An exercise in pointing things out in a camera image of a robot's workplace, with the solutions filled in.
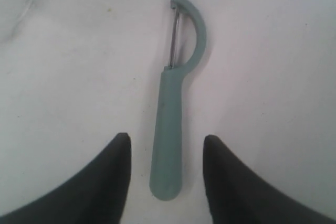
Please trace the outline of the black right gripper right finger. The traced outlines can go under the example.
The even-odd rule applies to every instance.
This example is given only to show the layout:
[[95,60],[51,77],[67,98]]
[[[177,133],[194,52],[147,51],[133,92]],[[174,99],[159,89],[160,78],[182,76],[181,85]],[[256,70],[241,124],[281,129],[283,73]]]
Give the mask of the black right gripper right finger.
[[335,223],[267,183],[216,135],[204,140],[204,185],[213,223]]

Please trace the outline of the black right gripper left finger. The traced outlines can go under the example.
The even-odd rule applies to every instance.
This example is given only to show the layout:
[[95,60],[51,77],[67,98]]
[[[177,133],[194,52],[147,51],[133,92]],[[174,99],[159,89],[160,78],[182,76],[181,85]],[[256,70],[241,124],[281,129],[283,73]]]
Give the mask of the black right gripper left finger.
[[1,223],[120,223],[131,178],[131,139],[118,133],[81,171]]

